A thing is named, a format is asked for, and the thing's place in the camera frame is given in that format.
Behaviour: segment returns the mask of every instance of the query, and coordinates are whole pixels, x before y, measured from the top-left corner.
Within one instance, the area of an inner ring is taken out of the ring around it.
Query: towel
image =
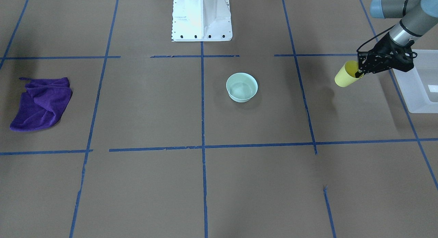
[[[72,90],[67,77],[61,79],[29,79],[22,93],[17,116],[12,121],[13,131],[34,131],[55,125],[64,113]]]

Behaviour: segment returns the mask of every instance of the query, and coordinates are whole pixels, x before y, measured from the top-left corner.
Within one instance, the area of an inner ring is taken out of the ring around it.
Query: white container
[[[415,67],[394,69],[406,106],[411,113],[438,113],[438,50],[412,51],[418,53]]]
[[[257,81],[247,73],[232,74],[227,80],[228,95],[233,101],[247,102],[257,93]]]

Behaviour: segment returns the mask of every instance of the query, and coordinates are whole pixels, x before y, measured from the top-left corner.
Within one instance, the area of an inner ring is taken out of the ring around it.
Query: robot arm
[[[373,0],[371,15],[380,18],[402,19],[369,51],[359,51],[359,71],[356,77],[367,73],[378,73],[391,68],[409,71],[416,53],[411,46],[438,23],[438,0]]]

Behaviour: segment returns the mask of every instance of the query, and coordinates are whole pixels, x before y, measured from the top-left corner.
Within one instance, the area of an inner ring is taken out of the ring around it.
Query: purple cloth
[[[47,129],[56,124],[72,97],[67,77],[61,79],[28,79],[27,92],[22,93],[18,114],[12,121],[13,131]]]

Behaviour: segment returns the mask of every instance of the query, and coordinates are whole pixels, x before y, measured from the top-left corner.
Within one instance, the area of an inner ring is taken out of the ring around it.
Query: yellow cup
[[[363,74],[358,78],[355,74],[359,71],[359,63],[357,61],[351,60],[344,64],[344,66],[339,70],[338,74],[335,76],[335,82],[339,87],[347,87],[353,82],[361,79]]]

